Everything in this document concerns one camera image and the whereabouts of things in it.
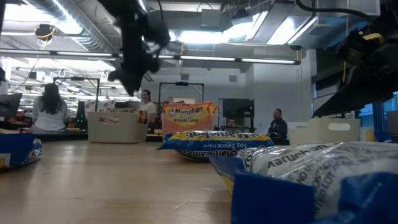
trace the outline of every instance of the long dark hair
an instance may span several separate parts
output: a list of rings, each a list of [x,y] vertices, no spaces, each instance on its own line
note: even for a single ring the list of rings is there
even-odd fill
[[[61,110],[63,100],[58,90],[58,86],[54,83],[49,83],[44,86],[43,96],[41,99],[41,112],[45,111],[49,114],[56,114]]]

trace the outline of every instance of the monitor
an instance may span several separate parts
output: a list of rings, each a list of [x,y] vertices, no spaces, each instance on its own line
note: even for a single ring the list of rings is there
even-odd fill
[[[225,118],[254,117],[254,100],[223,99],[223,117]]]
[[[16,117],[22,93],[0,95],[0,117]]]

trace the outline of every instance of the instant noodle package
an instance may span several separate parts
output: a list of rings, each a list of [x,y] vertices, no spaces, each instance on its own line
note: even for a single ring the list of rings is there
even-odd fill
[[[217,108],[212,102],[166,104],[162,122],[164,137],[168,133],[212,130]]]
[[[233,157],[241,149],[273,145],[274,142],[263,134],[185,131],[168,134],[159,149],[175,149],[182,158],[207,162],[208,155]]]
[[[268,217],[270,223],[362,224],[397,223],[397,158],[398,144],[335,142],[247,148],[210,161],[231,185],[237,223]],[[251,187],[261,191],[249,200]],[[281,205],[295,209],[293,218],[271,218]]]

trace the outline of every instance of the wooden table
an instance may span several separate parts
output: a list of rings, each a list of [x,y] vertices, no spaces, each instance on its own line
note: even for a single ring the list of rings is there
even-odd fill
[[[44,143],[40,161],[0,172],[0,223],[230,223],[231,196],[210,164],[157,146]]]

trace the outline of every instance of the person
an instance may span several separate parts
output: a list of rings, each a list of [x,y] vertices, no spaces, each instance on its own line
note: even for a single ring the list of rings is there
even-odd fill
[[[287,139],[287,123],[282,119],[282,110],[275,109],[274,120],[268,129],[268,135],[277,133],[282,139]]]
[[[240,129],[234,129],[234,128],[236,128],[236,120],[234,118],[228,119],[227,125],[228,125],[228,127],[231,127],[231,129],[227,128],[227,129],[225,129],[225,131],[229,131],[232,133],[241,133],[242,132],[242,130],[240,130]]]
[[[42,96],[33,102],[33,133],[55,134],[65,129],[68,106],[61,99],[58,86],[46,84]]]
[[[150,91],[143,90],[141,94],[142,103],[140,110],[146,110],[148,113],[149,121],[153,121],[156,117],[156,105],[150,100]]]

